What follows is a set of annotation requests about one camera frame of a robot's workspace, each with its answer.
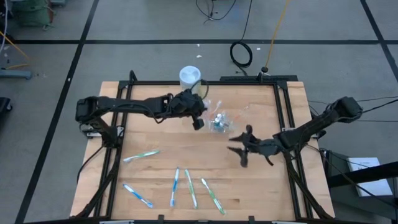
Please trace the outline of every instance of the wooden tabletop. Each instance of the wooden tabletop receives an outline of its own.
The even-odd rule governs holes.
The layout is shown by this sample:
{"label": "wooden tabletop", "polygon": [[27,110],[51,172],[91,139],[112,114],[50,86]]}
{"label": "wooden tabletop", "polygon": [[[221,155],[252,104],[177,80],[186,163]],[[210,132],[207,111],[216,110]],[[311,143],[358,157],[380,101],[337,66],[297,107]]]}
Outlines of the wooden tabletop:
{"label": "wooden tabletop", "polygon": [[[116,97],[118,82],[103,82],[101,96]],[[289,95],[296,126],[311,119],[307,97],[302,82],[288,82]],[[180,86],[133,86],[132,99],[177,94]],[[280,92],[284,118],[288,125],[283,94]],[[112,219],[156,220],[159,214],[166,220],[294,220],[288,175],[282,154],[271,156],[270,166],[263,156],[249,155],[249,165],[242,168],[239,157],[227,150],[227,146],[240,144],[228,142],[237,136],[246,124],[253,126],[253,134],[260,139],[271,138],[280,131],[271,86],[210,86],[208,99],[213,104],[222,101],[220,110],[236,118],[234,131],[228,134],[212,133],[207,127],[194,131],[191,118],[167,119],[156,124],[152,118],[141,114],[129,114],[124,137],[122,158],[159,149],[157,155],[130,163],[121,161],[113,205]],[[110,123],[112,114],[103,119]],[[310,145],[318,147],[316,141]],[[101,139],[88,141],[85,160],[101,145]],[[95,157],[82,171],[76,189],[71,215],[76,215],[89,202],[98,188],[105,150]],[[319,153],[310,147],[302,150],[302,160],[308,188],[319,204],[334,216],[325,173]],[[176,167],[180,176],[175,207],[170,207],[170,197]],[[184,169],[189,169],[193,180],[198,209],[193,208]],[[200,179],[206,179],[209,187],[220,200],[226,215],[222,215],[213,203]],[[123,188],[128,184],[154,204],[148,208]],[[297,190],[301,213],[305,216],[302,194]],[[105,213],[108,191],[104,194],[101,214]]]}

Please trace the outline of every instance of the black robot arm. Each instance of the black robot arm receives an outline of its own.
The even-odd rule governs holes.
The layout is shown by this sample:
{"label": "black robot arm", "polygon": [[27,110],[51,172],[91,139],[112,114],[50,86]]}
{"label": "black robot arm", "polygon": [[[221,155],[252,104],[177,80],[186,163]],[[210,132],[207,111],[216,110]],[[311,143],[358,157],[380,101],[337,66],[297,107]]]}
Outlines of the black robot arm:
{"label": "black robot arm", "polygon": [[137,113],[154,118],[161,123],[167,118],[182,118],[191,116],[193,128],[203,127],[199,116],[206,110],[203,100],[197,94],[187,89],[175,96],[168,95],[148,98],[145,100],[124,100],[106,96],[91,96],[78,100],[75,119],[80,124],[88,124],[100,133],[105,147],[115,147],[118,143],[118,129],[111,127],[101,119],[108,112]]}
{"label": "black robot arm", "polygon": [[246,126],[246,133],[231,138],[230,141],[242,142],[244,149],[229,147],[241,157],[241,165],[248,165],[248,153],[258,153],[266,157],[272,165],[269,156],[280,152],[290,152],[301,149],[316,133],[329,127],[335,122],[350,123],[362,115],[362,107],[352,97],[343,97],[327,106],[326,110],[313,120],[301,125],[298,128],[282,131],[273,135],[272,139],[261,140],[252,134],[252,126]]}

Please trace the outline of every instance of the green toothbrush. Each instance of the green toothbrush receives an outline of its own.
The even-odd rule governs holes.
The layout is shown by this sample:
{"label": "green toothbrush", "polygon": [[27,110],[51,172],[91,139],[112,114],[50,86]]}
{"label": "green toothbrush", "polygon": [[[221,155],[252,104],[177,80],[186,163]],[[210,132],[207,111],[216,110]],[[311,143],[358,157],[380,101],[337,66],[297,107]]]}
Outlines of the green toothbrush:
{"label": "green toothbrush", "polygon": [[158,154],[158,153],[160,153],[160,150],[154,150],[154,151],[151,151],[151,152],[144,152],[144,153],[138,154],[136,156],[127,157],[127,158],[123,159],[123,162],[130,162],[133,159],[138,159],[138,158],[142,158],[142,157],[146,157],[146,156],[151,156],[151,155]]}
{"label": "green toothbrush", "polygon": [[185,175],[188,177],[189,192],[191,192],[191,195],[192,195],[193,206],[195,207],[195,209],[198,209],[197,198],[195,197],[195,191],[193,191],[193,184],[192,184],[191,177],[190,177],[187,169],[185,169]]}
{"label": "green toothbrush", "polygon": [[216,204],[218,210],[221,212],[221,214],[225,215],[225,212],[223,210],[223,207],[221,206],[221,203],[217,200],[216,196],[214,193],[210,190],[209,186],[207,186],[206,181],[202,178],[201,182],[206,186],[207,190],[209,191],[210,196],[212,197],[214,203]]}

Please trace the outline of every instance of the concrete floor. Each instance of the concrete floor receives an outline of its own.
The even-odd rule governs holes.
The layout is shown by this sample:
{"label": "concrete floor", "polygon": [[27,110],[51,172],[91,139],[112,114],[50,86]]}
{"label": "concrete floor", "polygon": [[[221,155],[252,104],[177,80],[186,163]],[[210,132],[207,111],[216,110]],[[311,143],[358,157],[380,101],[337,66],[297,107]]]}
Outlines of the concrete floor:
{"label": "concrete floor", "polygon": [[[93,0],[69,0],[56,8],[54,28],[19,28],[10,25],[15,39],[78,40]],[[223,15],[231,0],[215,2]],[[386,40],[398,39],[398,1],[367,0],[377,26]],[[100,0],[88,40],[183,40],[239,39],[244,29],[249,1],[237,0],[221,21],[203,25],[195,1]],[[284,2],[253,0],[245,39],[270,39]],[[285,40],[377,40],[359,0],[292,1],[280,27],[278,39]],[[0,133],[0,217],[13,223],[26,192],[44,138],[49,129],[77,45],[26,44],[19,46],[31,57],[34,77],[27,80],[0,79],[0,96],[10,97],[14,110]],[[269,45],[252,44],[254,60],[247,69],[255,75],[264,65]],[[398,58],[398,45],[388,45]],[[12,47],[0,55],[6,67],[24,59]],[[238,60],[246,52],[237,47]],[[26,222],[67,218],[76,188],[86,139],[74,121],[79,98],[97,95],[103,81],[125,80],[133,69],[140,80],[177,80],[186,65],[197,66],[203,78],[218,80],[235,75],[229,44],[86,44],[78,61],[58,126]],[[272,75],[297,75],[305,83],[308,99],[331,102],[341,96],[366,99],[398,95],[398,83],[379,44],[303,45],[279,44],[269,64]],[[384,101],[364,102],[364,108]],[[321,111],[324,105],[312,104]],[[363,119],[397,120],[398,104],[366,114]],[[328,128],[321,147],[358,157],[378,157],[381,163],[398,160],[396,123],[337,124]],[[335,204],[344,220],[389,223],[381,217]]]}

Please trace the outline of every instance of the green object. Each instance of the green object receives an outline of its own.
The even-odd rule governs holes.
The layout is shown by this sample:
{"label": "green object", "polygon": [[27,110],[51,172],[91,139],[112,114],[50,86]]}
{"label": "green object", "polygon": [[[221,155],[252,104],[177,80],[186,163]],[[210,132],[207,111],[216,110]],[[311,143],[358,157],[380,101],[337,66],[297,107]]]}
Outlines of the green object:
{"label": "green object", "polygon": [[123,159],[123,161],[124,162],[130,162],[133,159],[138,159],[138,158],[142,158],[142,157],[146,157],[146,156],[151,156],[151,155],[158,154],[158,153],[160,153],[160,150],[154,150],[154,151],[151,151],[151,152],[144,152],[144,153],[138,154],[136,156],[131,156],[131,157],[125,158],[125,159]]}
{"label": "green object", "polygon": [[49,0],[26,0],[14,2],[12,13],[20,26],[51,27],[53,10]]}
{"label": "green object", "polygon": [[198,209],[197,198],[195,197],[195,191],[193,190],[193,184],[192,184],[191,176],[189,175],[189,171],[187,169],[185,169],[185,175],[188,178],[189,192],[191,193],[191,196],[192,196],[193,207],[195,209]]}
{"label": "green object", "polygon": [[214,204],[216,204],[218,210],[221,212],[221,214],[225,215],[225,212],[223,210],[223,207],[221,206],[220,201],[216,198],[213,191],[210,190],[209,186],[207,186],[206,181],[202,178],[201,182],[206,186],[207,190],[209,191],[210,197],[213,199]]}

